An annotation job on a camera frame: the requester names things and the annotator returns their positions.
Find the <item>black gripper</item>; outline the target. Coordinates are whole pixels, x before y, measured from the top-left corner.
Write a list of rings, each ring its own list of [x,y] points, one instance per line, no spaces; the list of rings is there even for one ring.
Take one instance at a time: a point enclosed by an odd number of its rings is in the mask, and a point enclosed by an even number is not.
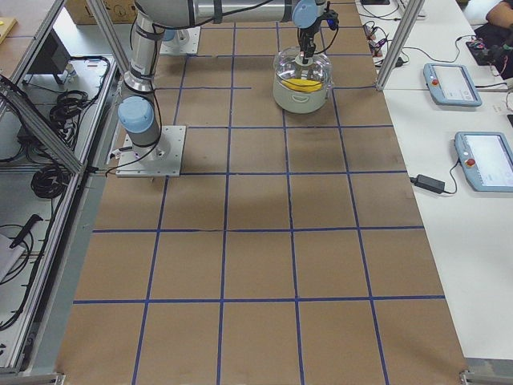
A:
[[[310,65],[313,62],[313,55],[315,53],[316,43],[314,42],[316,34],[320,30],[322,17],[317,17],[312,25],[308,27],[298,28],[298,43],[301,48],[300,64]]]

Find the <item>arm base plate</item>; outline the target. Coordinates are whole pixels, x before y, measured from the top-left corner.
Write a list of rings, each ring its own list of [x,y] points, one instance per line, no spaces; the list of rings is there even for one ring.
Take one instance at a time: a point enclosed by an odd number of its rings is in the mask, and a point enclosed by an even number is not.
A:
[[[130,150],[120,155],[120,167],[115,170],[117,177],[160,177],[179,176],[186,136],[185,126],[163,126],[159,143],[151,153],[143,156],[151,147],[143,150],[133,147],[129,135],[124,138],[124,145]]]
[[[195,55],[199,48],[200,27],[185,30],[166,29],[161,44],[161,55]]]

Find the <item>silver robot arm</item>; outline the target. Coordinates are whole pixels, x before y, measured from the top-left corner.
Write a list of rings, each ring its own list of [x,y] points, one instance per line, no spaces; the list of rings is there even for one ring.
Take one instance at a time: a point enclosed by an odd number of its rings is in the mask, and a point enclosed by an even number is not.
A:
[[[132,143],[135,161],[156,165],[168,157],[171,142],[157,118],[153,79],[167,31],[178,32],[223,22],[292,22],[298,45],[294,64],[310,69],[324,53],[314,42],[321,23],[336,27],[337,13],[326,1],[137,1],[135,47],[123,75],[118,117]]]
[[[190,40],[188,29],[176,30],[166,29],[163,36],[163,44],[171,45],[184,45]]]

